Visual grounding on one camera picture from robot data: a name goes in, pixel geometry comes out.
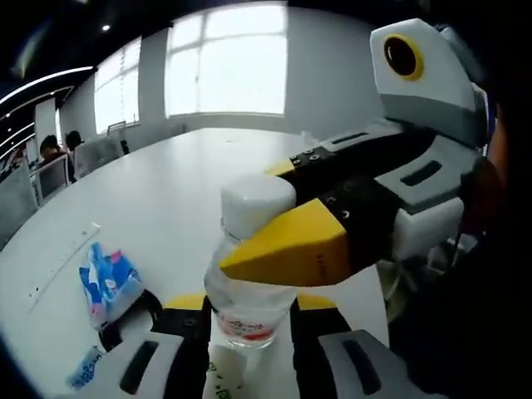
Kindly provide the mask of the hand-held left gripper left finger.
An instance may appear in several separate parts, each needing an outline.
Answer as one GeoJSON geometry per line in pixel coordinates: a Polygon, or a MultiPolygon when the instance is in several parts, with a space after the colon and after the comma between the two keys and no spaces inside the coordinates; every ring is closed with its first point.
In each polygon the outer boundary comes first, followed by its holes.
{"type": "Polygon", "coordinates": [[[210,336],[211,307],[203,294],[165,307],[153,293],[143,293],[99,333],[106,355],[97,386],[104,398],[201,398],[210,336]],[[151,317],[150,330],[123,338],[123,325],[142,313],[151,317]]]}

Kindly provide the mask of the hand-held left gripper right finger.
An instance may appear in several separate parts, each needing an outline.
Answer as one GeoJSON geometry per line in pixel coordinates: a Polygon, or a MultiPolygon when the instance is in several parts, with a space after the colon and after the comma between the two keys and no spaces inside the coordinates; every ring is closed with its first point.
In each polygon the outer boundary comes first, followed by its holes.
{"type": "Polygon", "coordinates": [[[300,293],[290,309],[301,398],[418,398],[405,363],[325,297],[300,293]]]}

